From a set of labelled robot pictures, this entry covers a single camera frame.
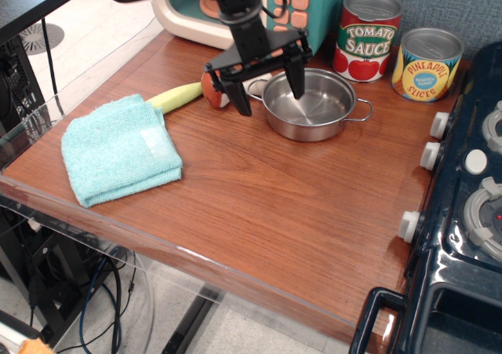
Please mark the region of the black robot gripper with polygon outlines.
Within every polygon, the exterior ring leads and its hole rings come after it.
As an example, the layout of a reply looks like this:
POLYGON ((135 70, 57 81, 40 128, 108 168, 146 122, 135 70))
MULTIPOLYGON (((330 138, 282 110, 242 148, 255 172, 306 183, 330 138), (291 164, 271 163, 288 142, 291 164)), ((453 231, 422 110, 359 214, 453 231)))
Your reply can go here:
POLYGON ((252 115, 243 82, 265 72, 282 68, 294 98, 299 100, 304 95, 304 67, 313 56, 307 29, 267 29, 258 10, 222 11, 219 18, 231 30, 233 44, 208 62, 204 72, 210 74, 215 89, 224 90, 241 115, 252 115))

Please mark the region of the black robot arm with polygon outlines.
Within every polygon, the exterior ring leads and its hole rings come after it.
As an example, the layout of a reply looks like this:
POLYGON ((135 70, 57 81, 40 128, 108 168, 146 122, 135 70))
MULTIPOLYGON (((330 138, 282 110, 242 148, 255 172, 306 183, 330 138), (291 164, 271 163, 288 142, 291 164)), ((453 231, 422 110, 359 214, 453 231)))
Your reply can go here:
POLYGON ((307 31, 267 29, 260 18, 262 0, 216 2, 220 21, 230 29, 234 43, 204 67, 215 90, 226 93, 241 115, 250 116, 243 82, 282 68, 294 97, 301 98, 305 91, 304 65, 313 57, 307 31))

